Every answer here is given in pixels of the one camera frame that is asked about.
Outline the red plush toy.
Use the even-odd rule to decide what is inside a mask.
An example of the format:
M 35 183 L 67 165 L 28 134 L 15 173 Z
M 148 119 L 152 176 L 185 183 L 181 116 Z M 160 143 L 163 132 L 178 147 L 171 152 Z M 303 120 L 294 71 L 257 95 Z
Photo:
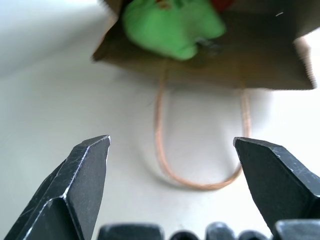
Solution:
M 229 8 L 235 0 L 209 0 L 214 9 L 221 13 Z

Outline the green plush toy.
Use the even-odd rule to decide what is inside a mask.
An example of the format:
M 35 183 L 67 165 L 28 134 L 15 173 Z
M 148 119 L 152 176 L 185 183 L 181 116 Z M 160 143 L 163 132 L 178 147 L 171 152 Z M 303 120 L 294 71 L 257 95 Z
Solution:
M 178 61 L 198 53 L 197 42 L 227 29 L 210 0 L 132 0 L 122 13 L 127 38 L 140 48 Z

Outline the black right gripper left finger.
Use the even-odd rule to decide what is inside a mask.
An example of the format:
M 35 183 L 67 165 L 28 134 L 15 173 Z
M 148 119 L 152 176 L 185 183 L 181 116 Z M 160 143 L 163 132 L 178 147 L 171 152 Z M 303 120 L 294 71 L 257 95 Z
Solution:
M 40 184 L 4 240 L 91 240 L 103 198 L 110 136 L 74 146 Z

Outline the brown paper bag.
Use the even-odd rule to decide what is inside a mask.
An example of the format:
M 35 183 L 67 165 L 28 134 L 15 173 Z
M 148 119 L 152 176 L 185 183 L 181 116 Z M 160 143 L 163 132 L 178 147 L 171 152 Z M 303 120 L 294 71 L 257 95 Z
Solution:
M 320 28 L 320 0 L 235 0 L 223 12 L 221 37 L 197 42 L 197 54 L 176 60 L 131 42 L 122 15 L 133 0 L 99 0 L 108 11 L 109 28 L 93 60 L 158 78 L 155 104 L 155 143 L 162 171 L 183 186 L 203 191 L 222 189 L 240 175 L 238 166 L 226 180 L 199 184 L 177 176 L 163 148 L 162 103 L 167 82 L 208 82 L 241 91 L 242 134 L 251 134 L 247 89 L 311 90 L 315 88 L 309 48 L 303 37 Z

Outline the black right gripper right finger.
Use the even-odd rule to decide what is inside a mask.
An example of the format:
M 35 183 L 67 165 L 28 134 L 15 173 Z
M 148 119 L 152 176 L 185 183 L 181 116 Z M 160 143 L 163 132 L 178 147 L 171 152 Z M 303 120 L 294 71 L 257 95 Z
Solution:
M 235 137 L 252 199 L 273 235 L 320 235 L 320 177 L 285 147 Z

